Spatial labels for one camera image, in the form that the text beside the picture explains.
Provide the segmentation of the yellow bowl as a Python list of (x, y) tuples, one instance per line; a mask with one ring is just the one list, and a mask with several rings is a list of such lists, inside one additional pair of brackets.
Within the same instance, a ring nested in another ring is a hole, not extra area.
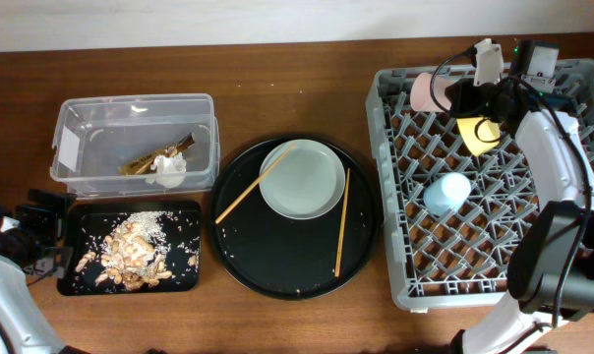
[(495, 148), (502, 139), (500, 125), (487, 117), (461, 118), (456, 124), (465, 146), (475, 156)]

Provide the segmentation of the gold snack wrapper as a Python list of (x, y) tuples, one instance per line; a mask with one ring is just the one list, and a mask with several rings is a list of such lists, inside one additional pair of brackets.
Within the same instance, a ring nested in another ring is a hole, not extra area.
[(185, 149), (195, 143), (195, 139), (192, 133), (185, 136), (182, 140), (176, 144), (158, 148), (142, 157), (136, 158), (127, 164), (119, 167), (119, 173), (121, 175), (142, 175), (147, 174), (154, 161), (159, 156), (174, 157), (179, 152), (183, 152)]

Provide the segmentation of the pink plastic cup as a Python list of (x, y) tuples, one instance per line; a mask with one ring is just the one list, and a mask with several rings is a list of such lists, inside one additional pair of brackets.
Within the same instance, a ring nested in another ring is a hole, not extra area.
[(411, 88), (410, 105), (414, 111), (424, 112), (448, 112), (451, 103), (446, 97), (446, 89), (453, 85), (453, 81), (442, 77), (435, 77), (430, 92), (430, 73), (421, 73)]

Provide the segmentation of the white tissue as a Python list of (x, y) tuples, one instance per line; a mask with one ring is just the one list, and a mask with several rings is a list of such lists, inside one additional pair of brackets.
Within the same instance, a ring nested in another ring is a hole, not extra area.
[(147, 177), (148, 184), (157, 183), (165, 188), (171, 189), (181, 185), (185, 179), (182, 173), (187, 171), (187, 161), (183, 158), (181, 152), (173, 157), (159, 155), (150, 165), (148, 172), (155, 176)]

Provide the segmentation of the blue plastic cup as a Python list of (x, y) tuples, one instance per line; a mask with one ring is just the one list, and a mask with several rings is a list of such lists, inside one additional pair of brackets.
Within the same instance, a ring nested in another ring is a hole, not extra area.
[(471, 193), (471, 182), (461, 173), (450, 172), (429, 185), (424, 192), (428, 212), (442, 216), (449, 210), (459, 210)]

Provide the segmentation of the wooden chopstick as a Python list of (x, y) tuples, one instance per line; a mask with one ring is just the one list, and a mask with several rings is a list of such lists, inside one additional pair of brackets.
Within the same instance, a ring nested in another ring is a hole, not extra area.
[(342, 201), (342, 210), (341, 210), (341, 218), (340, 218), (340, 225), (339, 225), (339, 233), (337, 239), (337, 250), (336, 250), (336, 257), (335, 257), (335, 265), (334, 265), (334, 277), (340, 277), (340, 269), (342, 263), (342, 253), (343, 253), (343, 243), (344, 243), (344, 234), (345, 234), (345, 223), (346, 223), (346, 215), (347, 215), (347, 205), (348, 205), (348, 198), (349, 198), (349, 184), (351, 178), (351, 169), (347, 168), (346, 176), (345, 176), (345, 185), (343, 191), (343, 201)]
[(266, 169), (256, 180), (254, 180), (228, 207), (224, 210), (214, 221), (215, 224), (219, 224), (222, 220), (231, 213), (242, 201), (255, 189), (260, 183), (269, 175), (269, 173), (275, 168), (275, 166), (284, 159), (292, 150), (296, 147), (296, 143), (291, 143), (286, 150)]

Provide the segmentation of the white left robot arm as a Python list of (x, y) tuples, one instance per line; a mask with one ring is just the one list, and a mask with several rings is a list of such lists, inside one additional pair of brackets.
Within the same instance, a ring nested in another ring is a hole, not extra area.
[(74, 250), (59, 243), (74, 194), (31, 189), (28, 202), (0, 206), (0, 353), (78, 353), (37, 307), (30, 287), (71, 271)]

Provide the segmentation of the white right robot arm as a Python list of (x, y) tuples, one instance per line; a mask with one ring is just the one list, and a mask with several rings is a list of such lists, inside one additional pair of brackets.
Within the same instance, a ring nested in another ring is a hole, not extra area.
[(594, 313), (594, 172), (578, 122), (517, 77), (445, 89), (453, 118), (496, 122), (531, 170), (541, 212), (510, 256), (507, 291), (453, 353), (522, 353), (541, 336)]

